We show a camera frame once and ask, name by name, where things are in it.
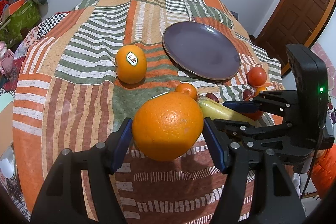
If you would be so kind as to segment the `small mandarin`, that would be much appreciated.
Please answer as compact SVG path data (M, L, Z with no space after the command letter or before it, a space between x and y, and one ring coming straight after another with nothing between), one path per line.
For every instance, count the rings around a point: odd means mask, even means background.
M180 92L183 94L188 95L189 97L191 97L193 100L197 100L197 90L194 87L194 85L190 84L190 83L181 83L179 84L176 88L175 88L176 92Z
M256 90L255 90L255 96L257 96L260 92L264 92L264 91L267 91L268 89L265 87L265 86L261 86L261 87L258 87Z

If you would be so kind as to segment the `red tomato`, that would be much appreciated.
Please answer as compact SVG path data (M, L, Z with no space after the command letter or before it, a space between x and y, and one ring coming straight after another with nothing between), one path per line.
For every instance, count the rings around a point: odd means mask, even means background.
M247 81L252 87L260 87L266 83L267 73L262 67L253 67L247 73Z
M254 121L259 120L264 114L263 111L259 109L259 107L254 103L256 96L247 98L246 103L243 106L242 114Z

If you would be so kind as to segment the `yellow corn cob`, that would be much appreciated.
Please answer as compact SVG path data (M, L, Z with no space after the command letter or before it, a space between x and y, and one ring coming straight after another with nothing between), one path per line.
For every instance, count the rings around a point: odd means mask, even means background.
M257 123L252 119L231 110L206 96L199 94L197 96L197 103L200 107L204 118L223 119L227 121L247 122L252 126L256 126Z

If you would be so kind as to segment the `dark red small plum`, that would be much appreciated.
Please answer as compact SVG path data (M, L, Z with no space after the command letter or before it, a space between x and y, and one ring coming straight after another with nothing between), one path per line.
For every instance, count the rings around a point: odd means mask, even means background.
M215 101L215 102L217 102L217 103L219 102L217 96L214 93L207 93L206 97L209 98L209 99L211 99L211 100L213 100L213 101Z

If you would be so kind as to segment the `large plain orange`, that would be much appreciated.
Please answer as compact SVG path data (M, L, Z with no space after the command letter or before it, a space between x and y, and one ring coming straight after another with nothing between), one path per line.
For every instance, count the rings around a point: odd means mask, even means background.
M173 161L197 141L203 130L203 113L197 102L170 92L145 102L132 124L137 148L156 161Z

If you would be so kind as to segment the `orange with sticker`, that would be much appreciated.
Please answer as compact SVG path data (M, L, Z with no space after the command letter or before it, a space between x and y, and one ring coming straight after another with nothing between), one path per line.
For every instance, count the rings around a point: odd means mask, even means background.
M126 84L136 84L145 78L147 60L144 51L133 44L121 47L115 57L116 74Z

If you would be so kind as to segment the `purple round plate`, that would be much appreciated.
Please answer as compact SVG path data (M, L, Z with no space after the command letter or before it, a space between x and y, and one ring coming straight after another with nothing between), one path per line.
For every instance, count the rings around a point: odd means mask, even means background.
M197 22L178 22L162 35L167 55L180 67L203 79L232 79L240 69L240 56L233 39Z

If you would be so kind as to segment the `brown wooden door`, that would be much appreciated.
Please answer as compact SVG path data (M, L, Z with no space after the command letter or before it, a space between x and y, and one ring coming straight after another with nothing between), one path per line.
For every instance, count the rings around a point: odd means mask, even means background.
M290 70L286 45L310 48L326 27L334 7L335 0L280 0L256 44L280 61L282 76Z

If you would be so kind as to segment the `striped patchwork bed cover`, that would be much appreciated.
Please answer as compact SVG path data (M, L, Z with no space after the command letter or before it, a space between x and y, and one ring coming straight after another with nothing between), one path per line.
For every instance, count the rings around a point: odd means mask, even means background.
M238 74L224 83L203 81L177 67L163 50L173 23L208 24L233 39ZM126 84L115 57L125 45L146 56L145 78ZM262 67L268 89L281 90L281 65L254 46L220 0L84 0L30 46L18 77L13 108L14 150L27 208L32 209L52 164L64 148L89 149L133 117L148 99L190 83L201 94L238 101L247 72ZM111 181L129 223L208 223L225 182L203 138L173 162L157 162L131 147Z

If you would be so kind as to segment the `pink plush toy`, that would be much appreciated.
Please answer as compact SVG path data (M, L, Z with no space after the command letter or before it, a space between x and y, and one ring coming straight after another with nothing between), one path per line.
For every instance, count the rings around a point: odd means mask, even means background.
M0 50L1 74L9 78L13 69L14 53L7 48L5 42L1 42Z

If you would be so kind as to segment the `checkered patterned quilt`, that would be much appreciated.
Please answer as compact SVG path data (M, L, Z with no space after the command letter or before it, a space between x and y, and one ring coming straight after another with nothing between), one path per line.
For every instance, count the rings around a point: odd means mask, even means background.
M36 27L31 29L25 39L20 43L14 53L14 58L19 59L27 54L30 46L44 38L58 23L60 23L70 12L58 12L45 19Z

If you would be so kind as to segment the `green storage box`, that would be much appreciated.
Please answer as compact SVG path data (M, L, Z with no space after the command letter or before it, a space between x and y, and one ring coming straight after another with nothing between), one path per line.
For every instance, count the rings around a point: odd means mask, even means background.
M1 21L1 41L11 48L24 38L40 20L38 5L32 0L20 0L9 5L3 12Z

